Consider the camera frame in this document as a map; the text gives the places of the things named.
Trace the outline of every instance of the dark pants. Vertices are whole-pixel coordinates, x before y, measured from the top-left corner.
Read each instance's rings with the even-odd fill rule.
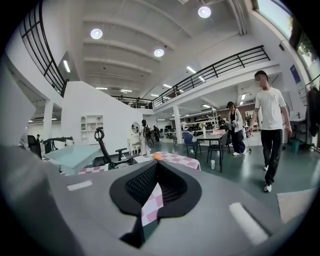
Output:
[[[231,139],[232,139],[232,145],[234,152],[237,152],[239,154],[243,153],[246,149],[246,145],[242,141],[242,130],[237,132],[231,132]]]
[[[263,146],[264,166],[269,166],[265,174],[265,183],[271,185],[275,182],[282,150],[282,130],[262,130],[261,141]]]

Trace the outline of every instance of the young man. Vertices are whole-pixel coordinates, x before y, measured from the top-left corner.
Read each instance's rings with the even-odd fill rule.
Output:
[[[261,141],[263,146],[264,170],[267,171],[264,177],[264,191],[270,192],[271,184],[275,182],[275,175],[282,150],[283,122],[281,112],[285,118],[285,129],[288,132],[288,136],[291,135],[292,130],[284,98],[278,89],[270,87],[266,72],[260,70],[255,73],[254,81],[257,86],[262,88],[262,90],[259,91],[255,97],[254,112],[247,132],[252,132],[254,123],[257,120],[258,111],[261,107]]]

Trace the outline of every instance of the window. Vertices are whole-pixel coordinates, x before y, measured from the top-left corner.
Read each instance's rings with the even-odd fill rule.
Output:
[[[272,0],[256,0],[256,9],[289,39],[292,33],[291,15]]]

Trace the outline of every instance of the black metal railing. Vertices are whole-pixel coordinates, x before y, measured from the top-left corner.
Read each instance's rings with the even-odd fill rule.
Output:
[[[166,90],[164,93],[159,95],[159,97],[153,100],[153,107],[158,107],[164,102],[177,97],[184,92],[192,90],[204,82],[208,82],[222,75],[226,75],[236,70],[265,62],[267,60],[270,61],[270,58],[266,54],[263,45],[231,55],[203,68],[202,70],[177,83],[172,88]]]
[[[122,103],[130,106],[134,109],[153,109],[153,101],[151,99],[145,98],[134,98],[134,97],[125,97],[125,96],[111,96],[121,101]]]
[[[24,17],[20,25],[20,34],[35,65],[63,97],[67,81],[61,75],[49,48],[42,18],[42,0]]]

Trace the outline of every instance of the white rug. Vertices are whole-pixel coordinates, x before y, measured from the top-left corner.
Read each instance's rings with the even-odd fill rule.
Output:
[[[303,191],[276,194],[282,221],[287,223],[292,218],[303,214],[309,208],[309,204],[311,200],[313,200],[315,192],[316,190],[313,188]]]

